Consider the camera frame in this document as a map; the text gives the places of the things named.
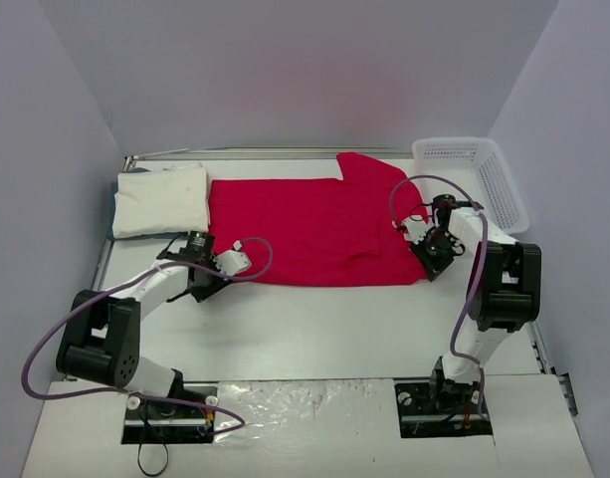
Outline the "red t-shirt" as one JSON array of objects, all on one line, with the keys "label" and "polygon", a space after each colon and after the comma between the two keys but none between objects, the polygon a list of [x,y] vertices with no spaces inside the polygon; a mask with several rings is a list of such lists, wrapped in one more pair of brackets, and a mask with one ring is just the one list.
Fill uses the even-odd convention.
[{"label": "red t-shirt", "polygon": [[249,238],[251,273],[299,287],[412,285],[426,279],[394,220],[426,214],[405,172],[343,152],[341,178],[223,179],[211,184],[210,232],[221,252]]}]

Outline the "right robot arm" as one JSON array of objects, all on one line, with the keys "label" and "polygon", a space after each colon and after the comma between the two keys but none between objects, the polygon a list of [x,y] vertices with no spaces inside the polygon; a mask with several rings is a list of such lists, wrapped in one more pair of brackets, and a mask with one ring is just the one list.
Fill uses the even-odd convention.
[{"label": "right robot arm", "polygon": [[492,223],[478,202],[442,194],[428,207],[429,219],[413,212],[402,221],[428,280],[465,253],[474,255],[462,316],[427,387],[430,404],[449,411],[481,391],[484,367],[499,345],[538,317],[542,253]]}]

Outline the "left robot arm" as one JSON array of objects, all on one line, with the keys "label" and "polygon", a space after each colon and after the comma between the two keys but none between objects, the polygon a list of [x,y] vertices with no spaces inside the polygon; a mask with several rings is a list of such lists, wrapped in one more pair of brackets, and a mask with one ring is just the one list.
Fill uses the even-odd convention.
[{"label": "left robot arm", "polygon": [[140,323],[155,309],[186,295],[201,303],[232,283],[251,266],[239,248],[212,251],[215,237],[191,232],[186,245],[165,247],[152,274],[82,310],[65,326],[56,357],[57,370],[108,387],[150,395],[164,416],[180,413],[189,397],[180,371],[140,354]]}]

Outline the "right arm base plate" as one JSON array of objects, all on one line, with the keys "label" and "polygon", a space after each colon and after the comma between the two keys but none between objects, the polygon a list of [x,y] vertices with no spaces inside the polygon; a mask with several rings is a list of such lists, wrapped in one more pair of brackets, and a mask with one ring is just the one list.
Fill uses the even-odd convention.
[{"label": "right arm base plate", "polygon": [[492,436],[491,422],[479,409],[478,392],[433,395],[428,379],[394,382],[399,434],[402,439]]}]

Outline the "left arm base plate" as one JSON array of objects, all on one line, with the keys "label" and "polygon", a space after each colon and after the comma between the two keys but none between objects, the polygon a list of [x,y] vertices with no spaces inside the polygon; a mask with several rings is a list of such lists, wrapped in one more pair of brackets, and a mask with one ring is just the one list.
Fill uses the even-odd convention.
[{"label": "left arm base plate", "polygon": [[214,439],[215,412],[142,399],[126,405],[122,444],[204,444]]}]

